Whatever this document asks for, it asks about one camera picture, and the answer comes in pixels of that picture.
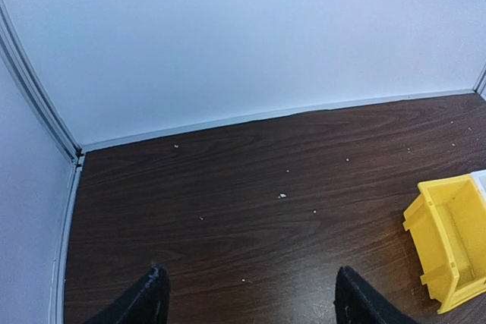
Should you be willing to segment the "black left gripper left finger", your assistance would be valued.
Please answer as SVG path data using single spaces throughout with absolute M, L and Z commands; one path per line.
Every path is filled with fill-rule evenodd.
M 153 264 L 145 275 L 86 323 L 167 323 L 170 292 L 166 270 Z

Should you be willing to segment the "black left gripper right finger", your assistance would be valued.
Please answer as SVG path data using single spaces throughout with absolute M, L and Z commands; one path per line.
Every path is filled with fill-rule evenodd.
M 337 273 L 334 307 L 337 323 L 416 323 L 350 266 L 340 267 Z

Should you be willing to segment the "yellow bin left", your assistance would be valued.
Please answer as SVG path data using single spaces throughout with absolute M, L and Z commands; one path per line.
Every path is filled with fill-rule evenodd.
M 485 200 L 471 173 L 423 181 L 403 213 L 429 297 L 450 312 L 485 292 Z

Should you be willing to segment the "white plastic bin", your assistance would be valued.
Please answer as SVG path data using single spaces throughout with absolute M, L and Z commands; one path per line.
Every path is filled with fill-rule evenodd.
M 471 176 L 480 191 L 484 200 L 486 200 L 486 170 L 474 171 Z

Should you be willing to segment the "right aluminium corner post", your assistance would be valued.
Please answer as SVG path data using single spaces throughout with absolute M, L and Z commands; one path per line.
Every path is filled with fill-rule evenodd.
M 478 79 L 476 80 L 475 85 L 473 86 L 473 92 L 484 98 L 485 89 L 486 89 L 486 64 L 481 69 Z

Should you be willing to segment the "aluminium corner post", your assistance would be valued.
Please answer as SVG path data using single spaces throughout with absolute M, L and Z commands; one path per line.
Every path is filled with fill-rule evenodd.
M 486 64 L 481 69 L 478 79 L 476 80 L 475 85 L 473 86 L 473 92 L 484 98 L 485 89 L 486 89 Z
M 81 167 L 84 154 L 43 87 L 1 2 L 1 57 L 27 104 L 64 157 Z

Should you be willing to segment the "left aluminium corner post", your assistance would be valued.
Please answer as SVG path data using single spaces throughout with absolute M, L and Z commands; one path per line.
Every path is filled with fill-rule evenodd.
M 27 104 L 64 157 L 81 167 L 84 154 L 43 87 L 1 2 L 1 57 Z

